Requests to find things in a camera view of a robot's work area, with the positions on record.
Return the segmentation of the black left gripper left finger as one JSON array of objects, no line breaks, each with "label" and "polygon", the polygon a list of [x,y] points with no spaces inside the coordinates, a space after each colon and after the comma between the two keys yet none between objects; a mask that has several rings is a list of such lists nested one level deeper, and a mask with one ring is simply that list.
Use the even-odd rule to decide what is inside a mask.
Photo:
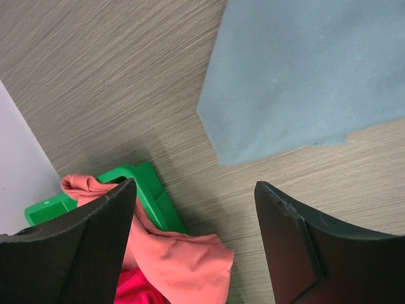
[{"label": "black left gripper left finger", "polygon": [[1,235],[1,303],[113,303],[136,196],[130,178],[84,206]]}]

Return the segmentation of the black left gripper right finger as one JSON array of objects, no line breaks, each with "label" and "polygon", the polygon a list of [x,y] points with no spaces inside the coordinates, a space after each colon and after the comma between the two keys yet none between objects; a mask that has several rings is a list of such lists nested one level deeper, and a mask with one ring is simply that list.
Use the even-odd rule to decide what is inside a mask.
[{"label": "black left gripper right finger", "polygon": [[404,237],[339,220],[260,181],[259,228],[277,303],[403,303]]}]

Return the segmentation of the blue t shirt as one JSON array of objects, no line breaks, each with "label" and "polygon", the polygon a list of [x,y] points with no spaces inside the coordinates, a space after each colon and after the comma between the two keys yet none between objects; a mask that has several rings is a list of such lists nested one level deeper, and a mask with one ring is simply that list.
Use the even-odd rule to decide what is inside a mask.
[{"label": "blue t shirt", "polygon": [[403,1],[229,1],[197,105],[222,166],[404,116]]}]

